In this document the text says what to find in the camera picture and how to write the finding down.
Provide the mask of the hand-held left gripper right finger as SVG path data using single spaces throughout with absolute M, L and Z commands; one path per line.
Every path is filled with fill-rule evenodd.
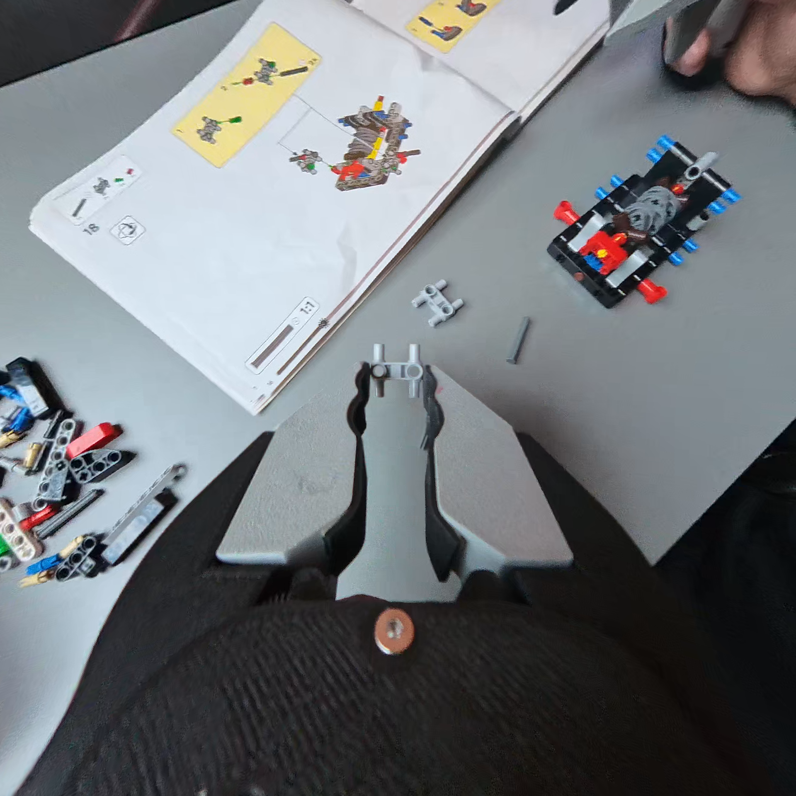
M 430 365 L 424 407 L 425 540 L 437 580 L 568 568 L 572 550 L 512 426 Z

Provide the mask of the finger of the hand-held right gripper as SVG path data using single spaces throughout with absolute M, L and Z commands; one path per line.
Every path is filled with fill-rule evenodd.
M 609 28 L 607 36 L 638 34 L 661 24 L 667 19 L 680 18 L 687 31 L 699 33 L 703 28 L 703 7 L 697 12 L 686 13 L 686 9 L 699 5 L 696 1 L 609 1 Z

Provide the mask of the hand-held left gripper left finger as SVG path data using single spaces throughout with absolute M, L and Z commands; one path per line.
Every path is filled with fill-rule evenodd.
M 367 364 L 281 423 L 216 550 L 232 565 L 340 575 L 365 537 Z

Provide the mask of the grey lego H connector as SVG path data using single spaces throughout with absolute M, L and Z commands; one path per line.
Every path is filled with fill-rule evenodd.
M 432 284 L 426 284 L 412 299 L 411 304 L 414 308 L 425 306 L 430 311 L 427 323 L 431 328 L 436 328 L 453 318 L 465 305 L 461 298 L 449 300 L 444 293 L 447 288 L 448 282 L 440 279 Z
M 384 396 L 384 384 L 387 381 L 403 381 L 408 384 L 409 397 L 420 398 L 423 390 L 424 366 L 421 360 L 419 344 L 412 343 L 408 347 L 408 359 L 404 362 L 389 362 L 385 356 L 385 346 L 381 343 L 373 345 L 373 357 L 370 362 L 370 374 L 375 396 Z

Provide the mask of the black lego frame assembly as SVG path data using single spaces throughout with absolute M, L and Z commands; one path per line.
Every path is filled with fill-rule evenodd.
M 716 171 L 721 155 L 695 154 L 670 136 L 646 152 L 643 174 L 612 175 L 580 213 L 561 201 L 553 216 L 563 230 L 548 245 L 552 259 L 604 308 L 638 293 L 648 304 L 666 298 L 656 272 L 678 267 L 699 247 L 694 235 L 741 195 Z

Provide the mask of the pile of lego pieces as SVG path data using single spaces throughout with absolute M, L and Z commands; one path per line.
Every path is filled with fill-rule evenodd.
M 85 424 L 64 404 L 42 366 L 26 357 L 2 365 L 2 481 L 29 480 L 27 500 L 1 500 L 2 573 L 21 589 L 88 580 L 124 562 L 172 510 L 184 463 L 161 472 L 107 531 L 83 532 L 61 549 L 46 543 L 104 495 L 102 483 L 134 461 L 115 446 L 117 423 Z

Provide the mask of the lego instruction booklet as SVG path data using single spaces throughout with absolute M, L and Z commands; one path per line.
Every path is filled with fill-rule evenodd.
M 262 2 L 29 228 L 258 413 L 609 17 L 601 1 Z

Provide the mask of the person's right hand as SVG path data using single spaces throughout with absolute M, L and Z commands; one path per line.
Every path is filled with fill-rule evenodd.
M 709 48 L 702 33 L 675 69 L 692 75 Z M 721 79 L 740 95 L 778 100 L 795 108 L 795 2 L 750 2 L 723 64 Z

